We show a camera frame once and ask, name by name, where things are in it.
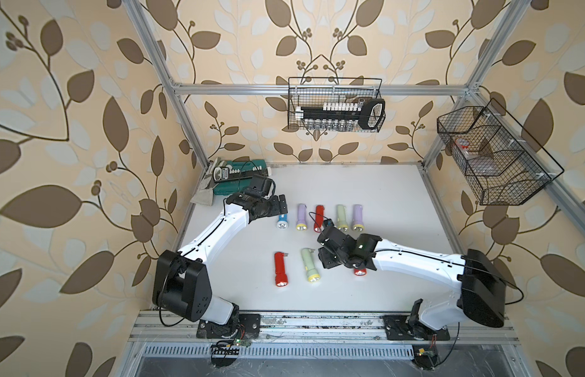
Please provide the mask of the blue flashlight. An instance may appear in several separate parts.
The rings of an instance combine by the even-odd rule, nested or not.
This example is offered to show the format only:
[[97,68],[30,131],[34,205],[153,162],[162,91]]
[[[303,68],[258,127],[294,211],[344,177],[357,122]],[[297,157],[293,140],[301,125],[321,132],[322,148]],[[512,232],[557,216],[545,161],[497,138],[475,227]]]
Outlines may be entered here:
[[277,222],[278,229],[287,229],[289,227],[288,215],[283,214],[278,216]]

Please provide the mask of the green flashlight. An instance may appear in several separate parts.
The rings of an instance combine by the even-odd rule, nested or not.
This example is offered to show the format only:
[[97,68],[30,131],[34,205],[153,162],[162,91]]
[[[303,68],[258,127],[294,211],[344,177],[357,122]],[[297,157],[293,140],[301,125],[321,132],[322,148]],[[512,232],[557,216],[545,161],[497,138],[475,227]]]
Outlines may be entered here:
[[314,250],[310,248],[303,248],[300,251],[301,258],[303,260],[303,265],[306,271],[306,279],[310,283],[318,282],[321,279],[321,276],[314,264],[313,253]]
[[349,229],[347,222],[347,210],[346,206],[343,204],[336,205],[336,227],[343,232],[347,232]]

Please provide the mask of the purple flashlight back row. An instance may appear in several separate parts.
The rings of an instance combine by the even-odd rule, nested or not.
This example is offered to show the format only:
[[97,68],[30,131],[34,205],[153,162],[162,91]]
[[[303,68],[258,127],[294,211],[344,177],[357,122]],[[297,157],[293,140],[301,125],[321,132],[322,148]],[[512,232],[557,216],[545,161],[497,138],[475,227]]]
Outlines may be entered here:
[[295,226],[298,231],[307,230],[306,213],[306,204],[299,204],[297,206],[297,221]]

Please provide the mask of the green flashlight front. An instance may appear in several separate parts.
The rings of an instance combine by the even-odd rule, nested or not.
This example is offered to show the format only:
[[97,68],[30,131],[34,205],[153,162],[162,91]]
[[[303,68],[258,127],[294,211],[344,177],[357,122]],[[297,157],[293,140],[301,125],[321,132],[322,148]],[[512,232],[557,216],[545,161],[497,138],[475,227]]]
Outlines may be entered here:
[[321,276],[314,264],[313,253],[314,250],[310,248],[303,248],[300,251],[301,258],[303,260],[303,265],[306,271],[306,279],[310,283],[318,282],[321,279]]

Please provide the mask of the red flashlight back row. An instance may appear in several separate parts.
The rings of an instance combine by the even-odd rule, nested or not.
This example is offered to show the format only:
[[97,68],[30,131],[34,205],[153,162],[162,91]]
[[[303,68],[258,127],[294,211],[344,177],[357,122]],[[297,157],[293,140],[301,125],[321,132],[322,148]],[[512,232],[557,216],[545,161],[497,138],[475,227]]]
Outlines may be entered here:
[[324,224],[324,213],[325,207],[323,205],[317,205],[314,212],[314,231],[320,233]]

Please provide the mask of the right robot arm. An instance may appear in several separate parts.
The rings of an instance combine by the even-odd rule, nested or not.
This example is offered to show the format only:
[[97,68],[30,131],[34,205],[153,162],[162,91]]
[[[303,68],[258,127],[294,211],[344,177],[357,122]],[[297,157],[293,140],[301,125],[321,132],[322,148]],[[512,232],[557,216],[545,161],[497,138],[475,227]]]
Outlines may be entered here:
[[409,326],[438,331],[449,324],[472,320],[489,327],[505,324],[505,294],[510,286],[484,253],[441,254],[410,248],[362,233],[354,238],[327,226],[317,238],[318,256],[325,269],[388,271],[440,284],[448,294],[420,297],[413,304]]

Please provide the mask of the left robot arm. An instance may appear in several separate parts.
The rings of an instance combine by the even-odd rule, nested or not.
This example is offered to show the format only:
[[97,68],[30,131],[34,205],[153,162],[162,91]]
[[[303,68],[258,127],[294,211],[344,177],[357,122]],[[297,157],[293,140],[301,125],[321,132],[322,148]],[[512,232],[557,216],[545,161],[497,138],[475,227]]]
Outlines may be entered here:
[[252,177],[249,186],[224,199],[216,219],[190,243],[162,253],[152,303],[191,322],[233,322],[236,306],[213,294],[207,267],[251,222],[288,213],[286,198],[275,187],[269,177]]

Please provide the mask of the green tool case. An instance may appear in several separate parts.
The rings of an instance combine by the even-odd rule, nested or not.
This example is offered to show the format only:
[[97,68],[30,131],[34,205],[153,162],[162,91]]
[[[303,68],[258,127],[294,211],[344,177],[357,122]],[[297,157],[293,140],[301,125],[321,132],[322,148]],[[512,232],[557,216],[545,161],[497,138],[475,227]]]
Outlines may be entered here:
[[224,167],[229,169],[229,181],[215,183],[213,192],[218,196],[229,196],[247,188],[255,175],[269,175],[264,160],[224,161],[224,163]]

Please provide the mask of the socket set on case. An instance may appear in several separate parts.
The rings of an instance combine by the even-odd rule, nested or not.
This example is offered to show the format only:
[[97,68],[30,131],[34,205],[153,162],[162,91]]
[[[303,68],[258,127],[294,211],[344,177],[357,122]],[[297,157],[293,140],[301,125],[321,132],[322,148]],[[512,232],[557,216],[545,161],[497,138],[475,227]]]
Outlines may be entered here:
[[212,173],[212,179],[215,183],[234,182],[250,179],[255,176],[269,177],[270,169],[261,166],[252,166],[249,170],[245,167],[234,169],[230,165],[216,167]]

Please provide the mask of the folded paper manual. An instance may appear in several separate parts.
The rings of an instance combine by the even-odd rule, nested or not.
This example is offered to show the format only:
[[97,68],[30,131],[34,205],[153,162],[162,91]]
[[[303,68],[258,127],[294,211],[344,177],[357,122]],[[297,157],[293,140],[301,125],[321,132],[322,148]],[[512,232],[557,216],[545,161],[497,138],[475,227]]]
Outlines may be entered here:
[[213,189],[216,187],[216,183],[213,179],[213,173],[215,168],[221,167],[224,161],[221,158],[217,158],[210,162],[208,169],[202,176],[196,192],[190,199],[191,204],[211,206],[214,200]]

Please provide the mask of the socket set in basket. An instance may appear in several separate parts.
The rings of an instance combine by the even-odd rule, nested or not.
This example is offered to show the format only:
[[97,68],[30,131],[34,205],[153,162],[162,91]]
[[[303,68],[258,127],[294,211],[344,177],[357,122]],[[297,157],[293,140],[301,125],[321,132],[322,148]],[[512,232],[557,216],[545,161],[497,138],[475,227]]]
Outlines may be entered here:
[[308,130],[337,132],[379,132],[386,119],[382,98],[360,98],[357,102],[297,106],[292,120]]

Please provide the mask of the red item in basket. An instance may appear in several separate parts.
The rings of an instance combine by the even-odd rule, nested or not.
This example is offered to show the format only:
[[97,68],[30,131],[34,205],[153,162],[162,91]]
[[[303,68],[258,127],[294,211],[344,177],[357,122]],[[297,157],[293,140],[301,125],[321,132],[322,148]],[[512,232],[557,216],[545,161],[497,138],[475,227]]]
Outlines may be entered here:
[[457,138],[455,140],[455,145],[462,151],[464,154],[470,153],[471,142],[464,138]]

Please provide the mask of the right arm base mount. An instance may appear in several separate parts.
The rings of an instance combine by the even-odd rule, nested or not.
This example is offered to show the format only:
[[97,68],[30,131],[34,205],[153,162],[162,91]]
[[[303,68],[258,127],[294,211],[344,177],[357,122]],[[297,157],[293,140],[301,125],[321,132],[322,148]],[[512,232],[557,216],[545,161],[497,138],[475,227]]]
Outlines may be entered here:
[[418,311],[422,303],[422,299],[415,301],[408,315],[385,315],[382,317],[387,340],[450,340],[450,333],[446,327],[435,331],[419,321]]

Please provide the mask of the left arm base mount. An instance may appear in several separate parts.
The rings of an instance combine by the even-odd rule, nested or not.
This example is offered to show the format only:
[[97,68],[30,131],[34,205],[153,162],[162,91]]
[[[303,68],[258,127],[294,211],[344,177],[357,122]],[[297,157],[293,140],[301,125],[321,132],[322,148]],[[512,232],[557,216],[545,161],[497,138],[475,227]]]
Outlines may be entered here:
[[198,339],[244,339],[252,340],[259,337],[261,316],[259,314],[234,314],[225,325],[200,320],[196,337]]

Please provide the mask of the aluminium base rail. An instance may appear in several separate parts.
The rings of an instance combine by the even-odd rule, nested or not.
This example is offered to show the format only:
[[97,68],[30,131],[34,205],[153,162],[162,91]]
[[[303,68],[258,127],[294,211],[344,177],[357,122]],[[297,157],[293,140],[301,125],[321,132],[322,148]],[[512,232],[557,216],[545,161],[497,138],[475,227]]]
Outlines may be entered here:
[[404,360],[419,350],[445,356],[449,347],[499,348],[516,363],[522,358],[520,341],[510,323],[486,328],[465,322],[447,328],[449,339],[417,340],[396,333],[391,313],[378,312],[269,312],[247,320],[244,340],[219,344],[200,337],[205,322],[163,326],[174,316],[157,311],[138,314],[127,343],[128,363],[148,358]]

